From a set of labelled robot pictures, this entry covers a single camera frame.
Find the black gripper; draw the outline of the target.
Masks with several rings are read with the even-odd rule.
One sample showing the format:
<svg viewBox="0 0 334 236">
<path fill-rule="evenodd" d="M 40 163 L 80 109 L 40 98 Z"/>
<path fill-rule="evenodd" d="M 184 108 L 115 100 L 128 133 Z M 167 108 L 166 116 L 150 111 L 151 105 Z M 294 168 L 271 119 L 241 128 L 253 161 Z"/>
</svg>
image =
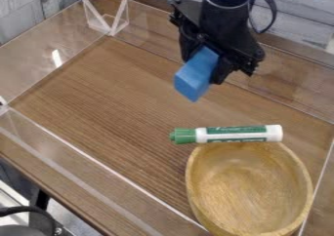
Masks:
<svg viewBox="0 0 334 236">
<path fill-rule="evenodd" d="M 207 0 L 171 0 L 170 21 L 180 31 L 179 44 L 183 62 L 202 47 L 218 54 L 210 83 L 221 85 L 229 75 L 242 70 L 253 76 L 265 52 L 249 29 L 247 6 L 218 7 Z"/>
</svg>

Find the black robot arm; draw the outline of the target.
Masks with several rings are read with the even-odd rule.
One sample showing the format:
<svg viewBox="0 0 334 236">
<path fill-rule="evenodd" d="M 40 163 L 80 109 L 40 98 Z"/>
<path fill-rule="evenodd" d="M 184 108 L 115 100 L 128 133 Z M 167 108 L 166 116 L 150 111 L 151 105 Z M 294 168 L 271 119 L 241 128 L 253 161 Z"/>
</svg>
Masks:
<svg viewBox="0 0 334 236">
<path fill-rule="evenodd" d="M 251 0 L 171 0 L 170 21 L 179 29 L 182 59 L 209 48 L 218 61 L 209 83 L 221 85 L 229 75 L 242 70 L 251 76 L 265 59 L 265 52 L 249 29 Z"/>
</svg>

